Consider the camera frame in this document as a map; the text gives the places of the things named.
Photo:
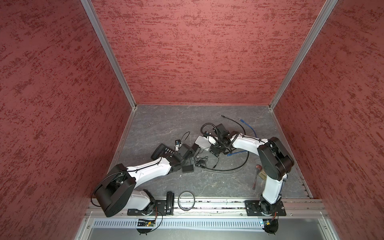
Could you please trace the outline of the black power adapter with cable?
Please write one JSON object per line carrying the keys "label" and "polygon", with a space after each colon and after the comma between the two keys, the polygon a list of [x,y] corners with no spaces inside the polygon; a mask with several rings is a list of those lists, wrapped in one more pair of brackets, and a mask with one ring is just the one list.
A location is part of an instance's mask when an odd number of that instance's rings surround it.
{"label": "black power adapter with cable", "polygon": [[194,165],[195,165],[195,167],[203,168],[203,169],[206,169],[206,168],[215,169],[219,163],[219,160],[220,160],[217,156],[215,156],[215,158],[217,159],[216,164],[213,167],[207,167],[207,162],[209,160],[208,156],[205,156],[205,157],[195,156],[194,157]]}

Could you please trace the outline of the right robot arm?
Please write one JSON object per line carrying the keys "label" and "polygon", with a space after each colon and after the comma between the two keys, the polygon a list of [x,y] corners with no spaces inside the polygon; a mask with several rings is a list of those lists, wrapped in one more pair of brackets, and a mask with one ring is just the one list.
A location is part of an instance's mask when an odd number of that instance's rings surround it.
{"label": "right robot arm", "polygon": [[241,149],[259,156],[262,169],[267,175],[260,198],[260,210],[265,216],[274,215],[281,202],[284,182],[295,164],[283,143],[275,137],[262,140],[241,133],[220,138],[207,137],[207,139],[211,144],[210,150],[214,153]]}

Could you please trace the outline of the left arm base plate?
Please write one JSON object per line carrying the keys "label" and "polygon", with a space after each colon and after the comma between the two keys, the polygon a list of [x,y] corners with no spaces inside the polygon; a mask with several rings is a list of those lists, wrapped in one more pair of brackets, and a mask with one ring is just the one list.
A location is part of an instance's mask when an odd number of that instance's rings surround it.
{"label": "left arm base plate", "polygon": [[140,211],[137,209],[128,209],[128,216],[166,216],[166,200],[155,200]]}

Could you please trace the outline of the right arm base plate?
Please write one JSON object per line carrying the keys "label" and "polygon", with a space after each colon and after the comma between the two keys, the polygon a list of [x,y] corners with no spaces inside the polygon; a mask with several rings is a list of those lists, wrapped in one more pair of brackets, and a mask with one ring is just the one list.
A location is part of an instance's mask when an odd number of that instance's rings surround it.
{"label": "right arm base plate", "polygon": [[245,201],[245,209],[249,217],[285,217],[287,215],[283,202],[278,200],[275,204],[267,201]]}

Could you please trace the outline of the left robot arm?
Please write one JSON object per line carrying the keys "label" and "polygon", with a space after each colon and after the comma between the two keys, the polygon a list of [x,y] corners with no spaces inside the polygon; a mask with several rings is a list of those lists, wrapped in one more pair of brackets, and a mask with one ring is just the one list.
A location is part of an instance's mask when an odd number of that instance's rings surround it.
{"label": "left robot arm", "polygon": [[182,144],[174,150],[160,144],[151,155],[151,162],[125,167],[115,165],[92,193],[107,218],[120,211],[138,210],[150,215],[155,211],[155,198],[148,190],[136,191],[136,187],[158,177],[179,171],[186,160],[195,156],[200,149],[197,144]]}

